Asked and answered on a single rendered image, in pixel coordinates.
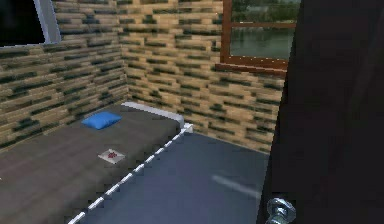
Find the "blue pillow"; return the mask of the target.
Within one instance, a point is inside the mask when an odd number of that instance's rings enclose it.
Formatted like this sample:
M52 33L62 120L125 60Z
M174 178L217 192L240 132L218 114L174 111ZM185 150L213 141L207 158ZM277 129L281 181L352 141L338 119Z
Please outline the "blue pillow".
M82 120L81 123L89 128L101 130L117 123L121 119L121 116L110 112L99 112Z

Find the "white book with red print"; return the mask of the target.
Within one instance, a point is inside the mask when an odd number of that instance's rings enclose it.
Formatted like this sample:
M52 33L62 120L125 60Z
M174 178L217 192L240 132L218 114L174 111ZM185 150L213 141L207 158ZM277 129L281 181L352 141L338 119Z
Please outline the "white book with red print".
M125 155L116 150L108 149L107 151L101 153L99 155L99 158L111 164L117 164L118 162L120 162L125 158Z

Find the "brown framed window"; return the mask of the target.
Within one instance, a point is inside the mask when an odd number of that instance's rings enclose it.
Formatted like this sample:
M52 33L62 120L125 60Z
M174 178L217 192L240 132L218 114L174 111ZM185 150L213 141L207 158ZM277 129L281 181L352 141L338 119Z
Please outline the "brown framed window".
M217 70L284 75L303 0L223 0Z

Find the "silver door knob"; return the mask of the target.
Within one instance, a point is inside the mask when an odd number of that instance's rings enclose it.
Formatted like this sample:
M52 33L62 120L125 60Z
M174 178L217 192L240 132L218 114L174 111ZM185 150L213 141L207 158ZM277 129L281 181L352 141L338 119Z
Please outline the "silver door knob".
M296 218L296 209L282 198L270 199L267 203L269 217L265 224L290 224Z

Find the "dark brown room door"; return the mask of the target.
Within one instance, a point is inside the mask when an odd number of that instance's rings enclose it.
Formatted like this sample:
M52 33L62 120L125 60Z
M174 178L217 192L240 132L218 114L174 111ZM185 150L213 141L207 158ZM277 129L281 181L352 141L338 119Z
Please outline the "dark brown room door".
M256 224L384 224L384 0L302 0Z

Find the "grey framed window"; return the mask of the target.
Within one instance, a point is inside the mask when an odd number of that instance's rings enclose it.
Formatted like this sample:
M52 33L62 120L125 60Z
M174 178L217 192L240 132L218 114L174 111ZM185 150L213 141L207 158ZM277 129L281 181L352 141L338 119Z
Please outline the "grey framed window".
M0 48L60 41L53 0L0 0Z

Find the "brown bed with white frame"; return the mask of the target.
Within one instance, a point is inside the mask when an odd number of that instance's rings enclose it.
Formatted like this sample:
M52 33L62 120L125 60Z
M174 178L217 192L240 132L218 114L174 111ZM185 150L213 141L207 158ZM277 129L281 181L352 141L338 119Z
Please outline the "brown bed with white frame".
M122 117L96 130L80 121L0 153L0 224L76 224L181 135L184 117L125 102L106 109ZM99 158L108 149L117 164Z

